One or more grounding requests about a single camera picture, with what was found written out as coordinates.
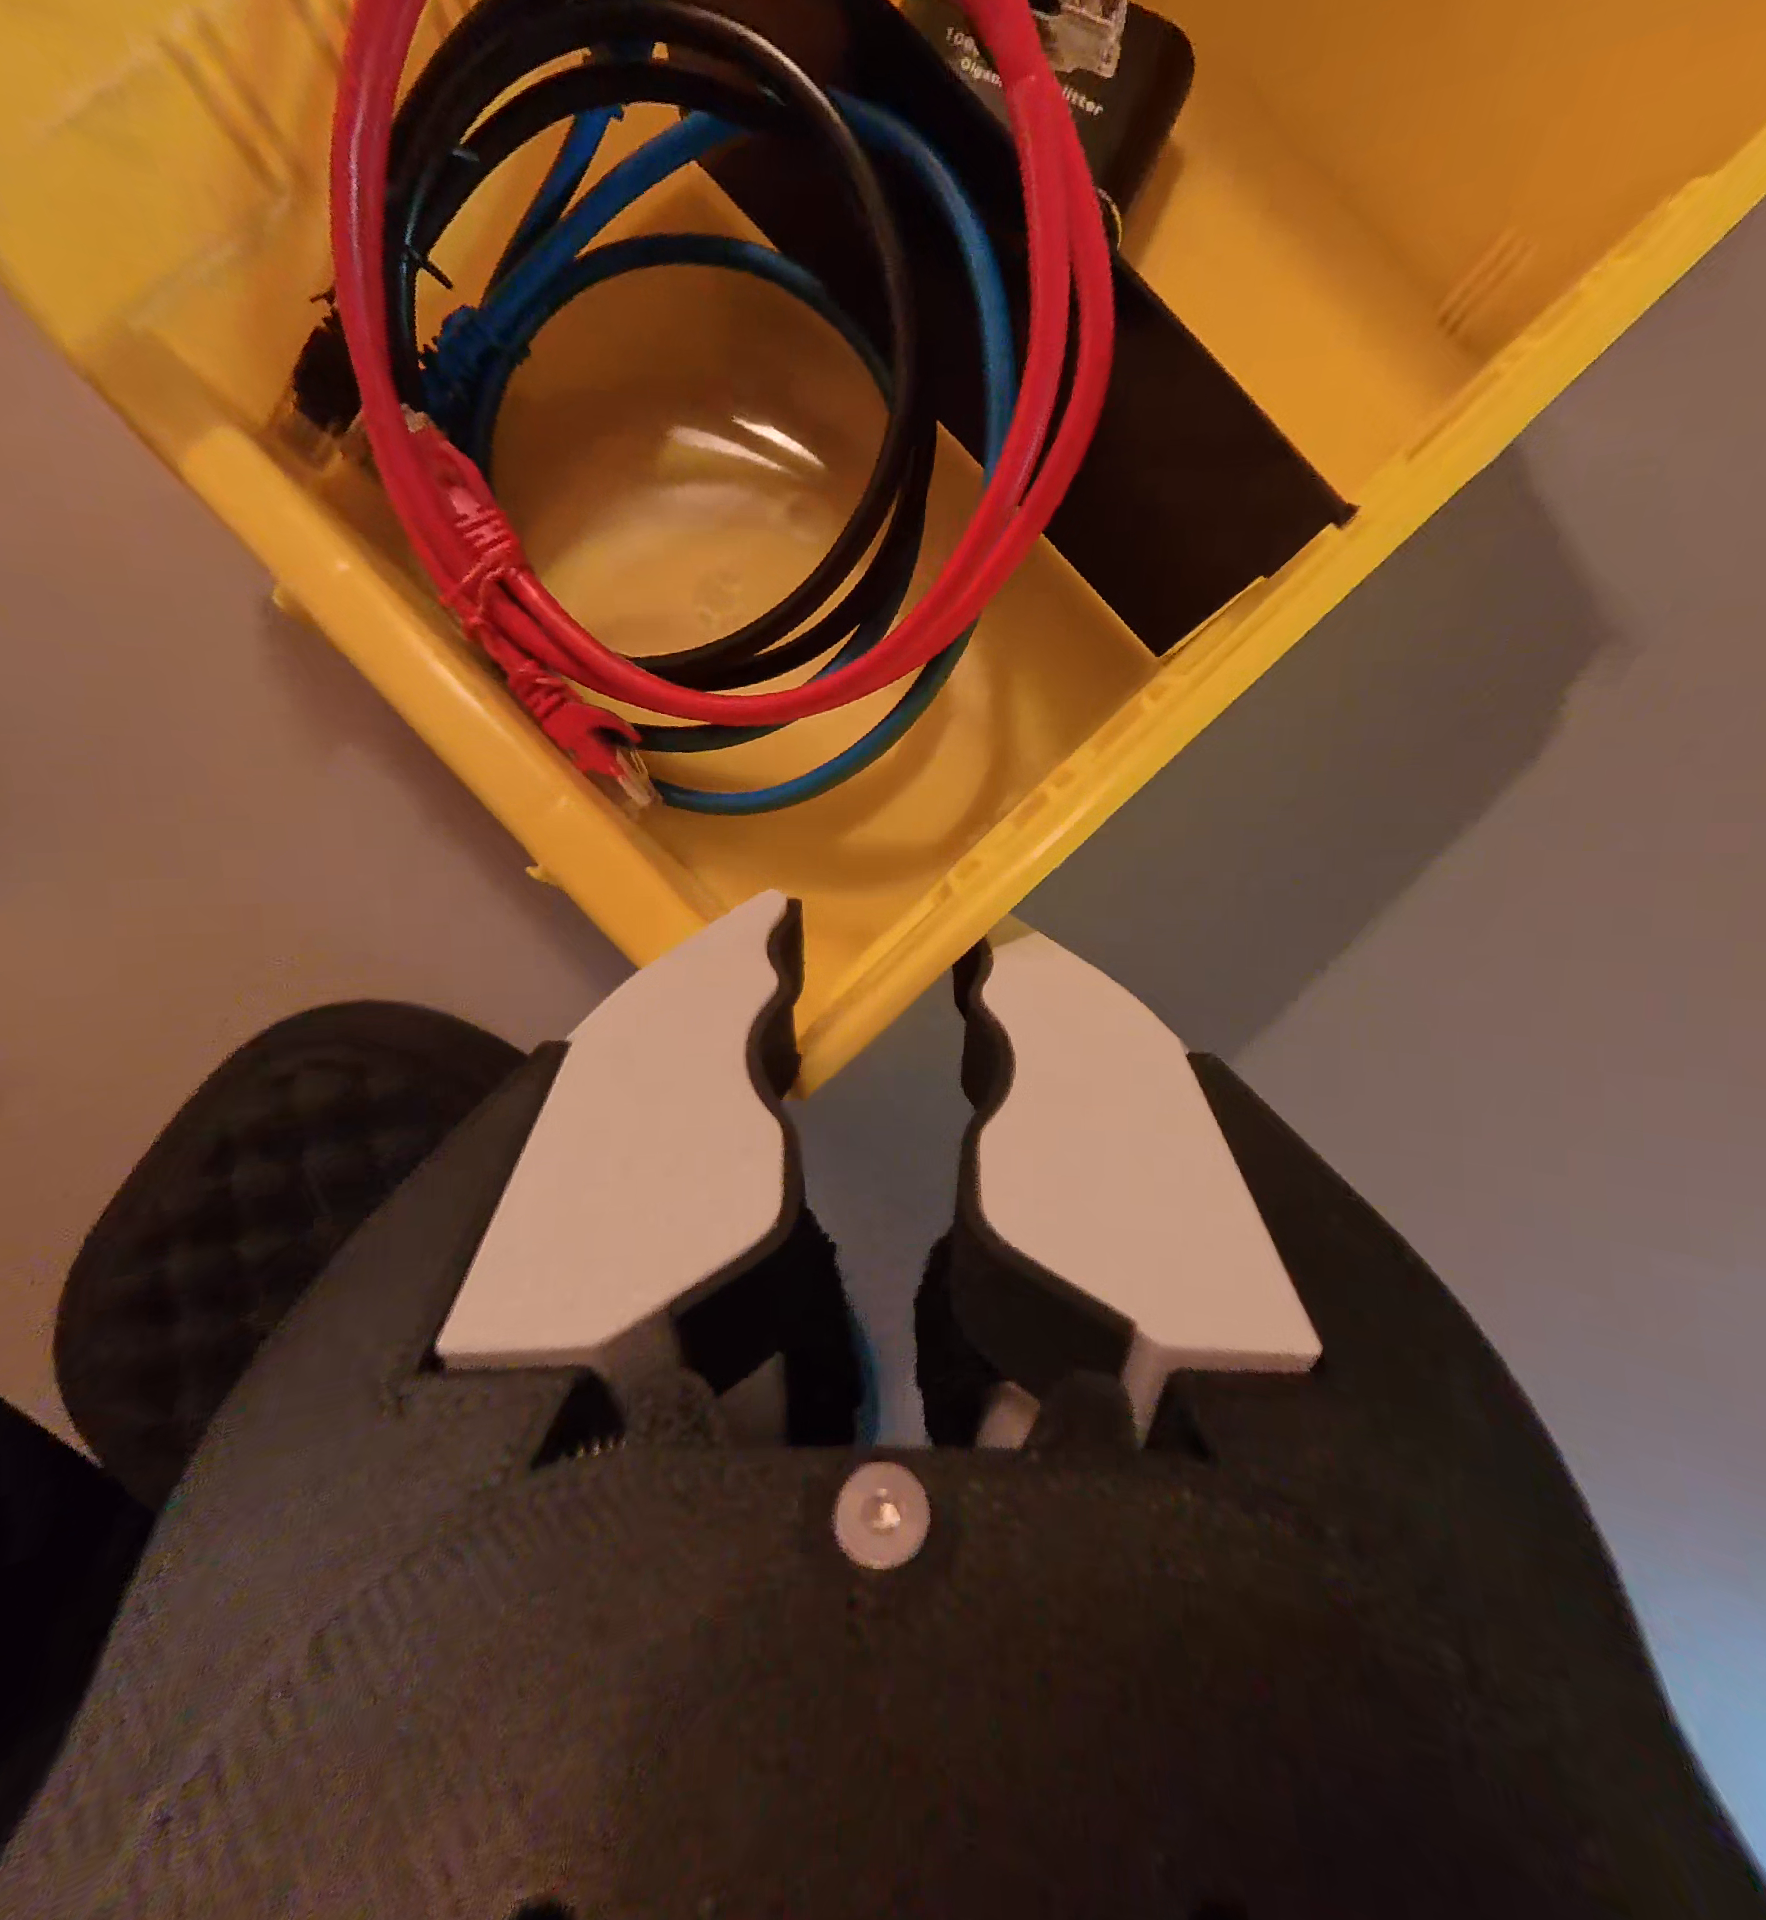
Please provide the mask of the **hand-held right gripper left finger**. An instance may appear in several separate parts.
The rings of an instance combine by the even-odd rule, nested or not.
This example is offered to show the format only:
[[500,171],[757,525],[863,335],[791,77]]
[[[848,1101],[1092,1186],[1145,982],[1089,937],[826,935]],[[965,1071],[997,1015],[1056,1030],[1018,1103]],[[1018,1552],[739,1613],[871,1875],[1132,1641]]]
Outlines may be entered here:
[[434,1344],[453,1371],[677,1365],[677,1321],[799,1213],[799,904],[765,892],[597,1006]]

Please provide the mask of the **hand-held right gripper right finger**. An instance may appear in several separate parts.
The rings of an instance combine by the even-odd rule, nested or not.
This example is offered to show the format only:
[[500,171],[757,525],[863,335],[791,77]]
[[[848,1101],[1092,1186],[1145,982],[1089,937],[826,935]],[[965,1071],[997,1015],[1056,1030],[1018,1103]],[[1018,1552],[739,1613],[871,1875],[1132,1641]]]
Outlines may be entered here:
[[1137,1443],[1181,1377],[1310,1377],[1323,1341],[1182,1038],[1036,930],[974,949],[957,998],[950,1440],[1024,1445],[1079,1377]]

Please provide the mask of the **yellow plastic bin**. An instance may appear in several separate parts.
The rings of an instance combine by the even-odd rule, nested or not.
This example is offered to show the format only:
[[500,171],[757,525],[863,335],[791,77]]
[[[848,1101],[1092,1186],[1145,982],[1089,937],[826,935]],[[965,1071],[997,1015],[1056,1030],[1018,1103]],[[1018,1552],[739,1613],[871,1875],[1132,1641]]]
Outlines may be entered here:
[[1153,656],[1050,546],[931,725],[764,822],[630,822],[488,687],[375,484],[282,449],[349,5],[0,5],[0,280],[535,881],[646,964],[801,902],[826,1083],[1766,195],[1766,5],[1174,5],[1127,242],[1351,509]]

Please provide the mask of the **dark honeycomb seat cushion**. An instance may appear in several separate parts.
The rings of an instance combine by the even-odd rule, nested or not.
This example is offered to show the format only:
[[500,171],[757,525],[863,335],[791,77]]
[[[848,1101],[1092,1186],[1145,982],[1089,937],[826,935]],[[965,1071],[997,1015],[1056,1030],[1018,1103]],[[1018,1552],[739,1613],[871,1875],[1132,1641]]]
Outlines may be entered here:
[[79,1443],[158,1512],[267,1338],[527,1054],[428,1008],[350,1002],[213,1068],[88,1230],[56,1309]]

